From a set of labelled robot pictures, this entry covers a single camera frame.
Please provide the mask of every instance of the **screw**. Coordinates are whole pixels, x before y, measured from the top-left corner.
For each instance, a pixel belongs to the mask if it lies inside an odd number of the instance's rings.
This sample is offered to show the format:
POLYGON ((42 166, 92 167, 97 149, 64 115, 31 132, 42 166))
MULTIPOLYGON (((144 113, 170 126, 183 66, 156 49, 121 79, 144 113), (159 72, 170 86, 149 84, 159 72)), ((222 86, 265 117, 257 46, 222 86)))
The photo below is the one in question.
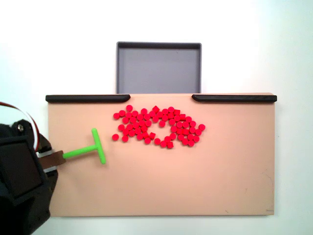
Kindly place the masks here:
POLYGON ((18 125, 18 130, 19 130, 20 132, 23 132, 23 131, 24 131, 24 127, 23 127, 21 124, 19 124, 19 125, 18 125))

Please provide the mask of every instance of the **white background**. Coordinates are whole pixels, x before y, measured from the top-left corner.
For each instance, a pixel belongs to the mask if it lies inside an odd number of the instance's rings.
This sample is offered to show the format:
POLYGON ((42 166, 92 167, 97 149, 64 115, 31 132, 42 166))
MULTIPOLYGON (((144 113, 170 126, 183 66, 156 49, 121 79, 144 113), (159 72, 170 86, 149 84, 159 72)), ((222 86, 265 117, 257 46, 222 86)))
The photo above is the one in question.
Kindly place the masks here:
POLYGON ((203 93, 278 96, 275 215, 51 218, 36 235, 313 233, 313 1, 3 0, 0 100, 47 136, 46 94, 115 93, 117 41, 200 42, 203 93))

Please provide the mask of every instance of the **green t-shaped tool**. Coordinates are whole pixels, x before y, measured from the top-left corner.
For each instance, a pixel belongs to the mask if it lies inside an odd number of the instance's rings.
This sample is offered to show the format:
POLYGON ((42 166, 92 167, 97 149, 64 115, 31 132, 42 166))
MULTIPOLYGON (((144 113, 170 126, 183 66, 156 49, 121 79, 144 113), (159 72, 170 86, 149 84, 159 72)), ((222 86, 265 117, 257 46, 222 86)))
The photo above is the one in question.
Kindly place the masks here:
POLYGON ((102 149, 102 145, 101 145, 101 142, 100 142, 98 131, 97 131, 96 128, 93 128, 91 130, 91 132, 92 132, 92 136, 93 136, 93 139, 94 139, 94 145, 91 145, 91 146, 88 146, 88 147, 85 147, 85 148, 80 148, 80 149, 73 150, 73 151, 70 151, 68 153, 65 153, 65 154, 63 154, 63 158, 67 159, 67 158, 75 157, 75 156, 83 154, 83 153, 88 153, 88 152, 97 150, 98 154, 99 154, 100 162, 102 164, 105 164, 106 163, 106 156, 104 155, 104 152, 103 152, 103 149, 102 149))

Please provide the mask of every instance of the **gray tray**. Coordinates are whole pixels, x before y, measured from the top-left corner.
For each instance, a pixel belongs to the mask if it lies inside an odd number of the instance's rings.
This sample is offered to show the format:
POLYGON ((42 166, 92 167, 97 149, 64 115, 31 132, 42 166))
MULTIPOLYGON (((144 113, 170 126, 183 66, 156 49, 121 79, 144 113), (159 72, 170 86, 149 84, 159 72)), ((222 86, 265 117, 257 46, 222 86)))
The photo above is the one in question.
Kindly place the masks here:
POLYGON ((201 43, 117 43, 117 94, 200 93, 201 43))

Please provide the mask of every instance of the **pile of red pieces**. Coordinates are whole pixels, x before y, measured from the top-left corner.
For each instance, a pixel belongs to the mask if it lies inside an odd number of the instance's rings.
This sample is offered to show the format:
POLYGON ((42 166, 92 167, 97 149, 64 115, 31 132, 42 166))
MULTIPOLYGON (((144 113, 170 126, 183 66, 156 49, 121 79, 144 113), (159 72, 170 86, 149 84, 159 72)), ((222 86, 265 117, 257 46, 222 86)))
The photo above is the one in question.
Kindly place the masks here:
MULTIPOLYGON (((185 114, 181 114, 180 110, 169 107, 162 111, 155 106, 150 112, 147 109, 133 111, 132 105, 126 106, 126 112, 124 110, 119 111, 113 115, 115 120, 122 118, 123 124, 118 126, 118 130, 123 133, 122 141, 127 142, 129 136, 137 136, 137 139, 144 140, 146 144, 150 144, 154 140, 155 145, 160 145, 162 148, 173 148, 173 140, 176 138, 182 142, 183 145, 194 146, 199 142, 202 131, 205 130, 205 125, 200 124, 196 129, 196 122, 191 117, 186 117, 185 114), (159 124, 160 127, 164 127, 168 121, 171 125, 171 134, 166 136, 163 141, 156 138, 156 134, 153 132, 148 133, 148 128, 152 125, 152 121, 159 124)), ((118 134, 112 136, 114 141, 119 139, 118 134)))

